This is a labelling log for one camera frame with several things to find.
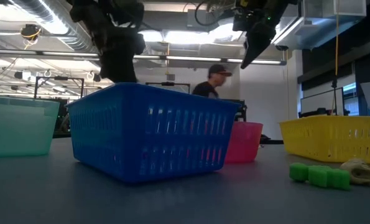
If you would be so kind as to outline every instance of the yellow plastic basket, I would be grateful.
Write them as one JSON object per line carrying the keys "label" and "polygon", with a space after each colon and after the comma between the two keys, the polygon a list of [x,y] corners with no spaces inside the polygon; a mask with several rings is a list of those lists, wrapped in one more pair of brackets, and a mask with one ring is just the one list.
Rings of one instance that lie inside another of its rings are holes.
{"label": "yellow plastic basket", "polygon": [[370,163],[370,117],[312,116],[280,123],[288,153],[323,162]]}

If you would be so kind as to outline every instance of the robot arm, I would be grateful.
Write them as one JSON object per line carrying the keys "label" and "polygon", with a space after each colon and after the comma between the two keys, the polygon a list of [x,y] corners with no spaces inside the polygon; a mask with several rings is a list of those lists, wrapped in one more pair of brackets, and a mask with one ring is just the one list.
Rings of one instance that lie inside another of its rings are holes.
{"label": "robot arm", "polygon": [[[70,16],[82,21],[98,49],[100,75],[112,82],[137,82],[132,59],[145,48],[138,34],[144,14],[142,3],[129,2],[118,6],[112,0],[67,0],[73,7]],[[128,27],[119,25],[130,23]]]}
{"label": "robot arm", "polygon": [[[246,68],[270,44],[289,4],[298,0],[235,0],[234,31],[245,31],[246,53],[241,68]],[[143,53],[145,42],[138,34],[144,6],[133,0],[67,0],[73,7],[74,22],[82,21],[98,49],[101,77],[117,82],[136,82],[132,63]],[[128,27],[119,27],[129,23]]]}
{"label": "robot arm", "polygon": [[233,30],[246,32],[242,69],[271,44],[275,27],[289,4],[298,4],[298,0],[236,0]]}

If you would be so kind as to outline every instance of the ceiling duct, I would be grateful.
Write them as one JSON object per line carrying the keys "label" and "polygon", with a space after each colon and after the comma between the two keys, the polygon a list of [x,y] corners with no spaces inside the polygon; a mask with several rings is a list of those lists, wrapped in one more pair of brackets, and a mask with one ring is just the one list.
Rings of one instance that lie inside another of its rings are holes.
{"label": "ceiling duct", "polygon": [[62,2],[58,0],[9,0],[9,2],[34,16],[48,32],[75,36],[58,38],[71,49],[78,52],[95,52],[91,38],[79,24],[72,21]]}
{"label": "ceiling duct", "polygon": [[288,23],[284,16],[278,27],[286,27],[272,41],[290,49],[313,49],[342,33],[366,17],[366,0],[304,0],[302,16]]}

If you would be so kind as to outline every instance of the plastic basket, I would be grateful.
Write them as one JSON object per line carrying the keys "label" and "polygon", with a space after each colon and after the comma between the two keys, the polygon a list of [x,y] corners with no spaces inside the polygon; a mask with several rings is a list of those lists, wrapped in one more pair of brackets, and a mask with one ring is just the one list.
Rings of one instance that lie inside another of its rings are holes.
{"label": "plastic basket", "polygon": [[225,163],[252,162],[258,153],[263,124],[234,122]]}
{"label": "plastic basket", "polygon": [[119,83],[67,105],[74,157],[125,182],[218,170],[238,106]]}
{"label": "plastic basket", "polygon": [[280,123],[285,149],[323,162],[370,163],[370,117],[312,116]]}
{"label": "plastic basket", "polygon": [[59,103],[0,96],[0,156],[49,152]]}

